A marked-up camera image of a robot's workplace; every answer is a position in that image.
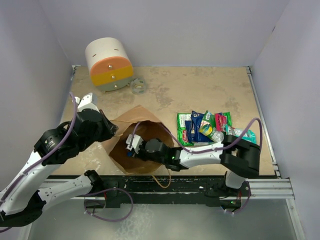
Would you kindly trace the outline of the yellow green snack bag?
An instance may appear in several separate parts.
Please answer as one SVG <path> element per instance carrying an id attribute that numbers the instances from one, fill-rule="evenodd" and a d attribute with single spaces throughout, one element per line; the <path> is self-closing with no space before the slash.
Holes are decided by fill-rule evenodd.
<path id="1" fill-rule="evenodd" d="M 224 139 L 224 134 L 217 130 L 215 115 L 208 110 L 202 117 L 198 132 L 215 143 L 221 142 Z"/>

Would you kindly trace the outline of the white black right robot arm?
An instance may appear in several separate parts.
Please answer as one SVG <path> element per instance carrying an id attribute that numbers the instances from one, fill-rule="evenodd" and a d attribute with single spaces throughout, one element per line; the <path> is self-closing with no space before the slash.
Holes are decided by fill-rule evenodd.
<path id="1" fill-rule="evenodd" d="M 130 134 L 125 144 L 133 158 L 152 161 L 175 172 L 202 165 L 226 167 L 222 190 L 228 196 L 235 195 L 245 179 L 259 176 L 261 147 L 234 135 L 211 145 L 169 147 L 158 138 L 145 141 L 137 134 Z"/>

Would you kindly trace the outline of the teal snack packet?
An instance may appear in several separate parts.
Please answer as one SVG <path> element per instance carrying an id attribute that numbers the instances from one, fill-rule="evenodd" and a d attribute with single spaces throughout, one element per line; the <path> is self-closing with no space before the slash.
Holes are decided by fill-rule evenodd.
<path id="1" fill-rule="evenodd" d="M 243 131 L 244 130 L 242 128 L 235 128 L 230 125 L 225 126 L 225 133 L 227 135 L 233 135 L 235 137 L 239 137 L 243 133 Z M 257 143 L 256 134 L 250 129 L 245 132 L 245 134 L 242 136 L 242 139 L 254 144 Z"/>

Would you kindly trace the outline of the pink red snack packet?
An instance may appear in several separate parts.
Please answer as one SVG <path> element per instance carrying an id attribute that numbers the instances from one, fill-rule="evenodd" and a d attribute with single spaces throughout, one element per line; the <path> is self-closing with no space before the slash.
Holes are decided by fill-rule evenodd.
<path id="1" fill-rule="evenodd" d="M 227 117 L 223 114 L 216 113 L 214 115 L 216 130 L 219 132 L 226 131 L 226 125 L 228 123 Z"/>

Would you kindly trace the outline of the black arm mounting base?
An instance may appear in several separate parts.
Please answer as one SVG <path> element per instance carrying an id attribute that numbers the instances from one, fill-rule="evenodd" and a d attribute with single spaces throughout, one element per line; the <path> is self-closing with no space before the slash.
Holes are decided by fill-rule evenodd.
<path id="1" fill-rule="evenodd" d="M 156 177 L 167 184 L 169 177 Z M 248 181 L 240 189 L 228 188 L 225 177 L 217 175 L 174 175 L 168 188 L 161 188 L 151 176 L 103 176 L 107 193 L 98 193 L 84 201 L 89 209 L 119 208 L 122 204 L 205 205 L 238 210 L 251 196 Z"/>

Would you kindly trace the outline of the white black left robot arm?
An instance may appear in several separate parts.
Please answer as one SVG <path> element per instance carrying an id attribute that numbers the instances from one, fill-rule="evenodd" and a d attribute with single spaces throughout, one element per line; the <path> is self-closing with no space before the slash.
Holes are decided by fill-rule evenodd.
<path id="1" fill-rule="evenodd" d="M 75 113 L 71 121 L 45 131 L 34 145 L 27 163 L 0 193 L 1 228 L 24 227 L 58 203 L 87 194 L 101 194 L 104 182 L 95 170 L 87 170 L 62 184 L 48 188 L 40 186 L 67 160 L 95 142 L 111 139 L 117 131 L 118 127 L 102 110 L 89 108 Z"/>

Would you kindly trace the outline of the green white snack packet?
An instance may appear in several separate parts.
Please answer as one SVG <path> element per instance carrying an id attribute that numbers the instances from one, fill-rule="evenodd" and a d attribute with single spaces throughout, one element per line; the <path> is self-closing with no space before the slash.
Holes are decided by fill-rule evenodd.
<path id="1" fill-rule="evenodd" d="M 185 147 L 197 147 L 197 146 L 205 146 L 213 143 L 191 143 L 188 141 L 187 130 L 185 126 L 185 121 L 190 120 L 191 113 L 178 113 L 176 122 L 177 122 L 177 139 L 178 141 Z"/>

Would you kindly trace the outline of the brown paper bag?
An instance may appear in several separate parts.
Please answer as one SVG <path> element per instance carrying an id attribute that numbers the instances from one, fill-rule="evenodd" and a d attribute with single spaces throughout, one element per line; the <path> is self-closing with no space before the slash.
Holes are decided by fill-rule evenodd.
<path id="1" fill-rule="evenodd" d="M 118 130 L 102 146 L 113 163 L 126 175 L 150 174 L 162 189 L 167 189 L 172 181 L 171 175 L 168 175 L 168 183 L 161 183 L 154 174 L 162 164 L 156 162 L 160 152 L 146 150 L 148 141 L 156 141 L 165 148 L 174 146 L 173 138 L 161 120 L 142 105 L 137 105 L 111 122 Z"/>

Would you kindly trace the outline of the blue white chips bag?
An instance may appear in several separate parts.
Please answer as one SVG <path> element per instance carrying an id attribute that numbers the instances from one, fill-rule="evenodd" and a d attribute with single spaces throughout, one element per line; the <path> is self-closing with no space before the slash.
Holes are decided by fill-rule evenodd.
<path id="1" fill-rule="evenodd" d="M 207 136 L 200 133 L 200 125 L 204 114 L 191 111 L 190 120 L 185 120 L 185 127 L 187 131 L 187 139 L 193 144 L 212 144 L 213 141 Z"/>

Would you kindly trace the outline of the aluminium frame rail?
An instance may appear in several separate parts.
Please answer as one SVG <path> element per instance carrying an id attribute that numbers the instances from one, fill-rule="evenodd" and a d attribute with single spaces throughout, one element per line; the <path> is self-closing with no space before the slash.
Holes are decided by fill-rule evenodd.
<path id="1" fill-rule="evenodd" d="M 251 196 L 246 197 L 244 201 L 249 199 L 258 199 L 258 200 L 272 200 L 272 199 L 285 199 L 293 200 L 295 198 L 292 185 L 289 179 L 280 178 L 280 172 L 278 170 L 278 165 L 275 160 L 272 161 L 272 166 L 275 172 L 275 178 L 271 176 L 263 176 L 261 179 L 247 179 L 251 191 Z M 151 175 L 102 175 L 103 176 L 151 176 Z M 106 192 L 107 189 L 103 188 L 99 193 Z M 93 197 L 98 193 L 93 192 L 89 197 Z"/>

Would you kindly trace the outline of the white cylindrical mini drawer cabinet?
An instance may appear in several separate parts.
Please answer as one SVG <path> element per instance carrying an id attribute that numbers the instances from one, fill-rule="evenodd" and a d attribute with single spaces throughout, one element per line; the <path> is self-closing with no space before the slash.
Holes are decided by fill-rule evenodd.
<path id="1" fill-rule="evenodd" d="M 102 92 L 121 89 L 133 80 L 133 65 L 124 46 L 115 38 L 104 37 L 89 43 L 85 58 L 90 79 Z"/>

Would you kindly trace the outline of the clear tape roll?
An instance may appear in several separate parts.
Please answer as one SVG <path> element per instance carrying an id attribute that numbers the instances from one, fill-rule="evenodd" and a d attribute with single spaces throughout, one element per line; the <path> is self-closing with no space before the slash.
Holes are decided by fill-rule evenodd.
<path id="1" fill-rule="evenodd" d="M 135 78 L 130 82 L 130 89 L 133 94 L 142 95 L 147 89 L 147 85 L 141 78 Z"/>

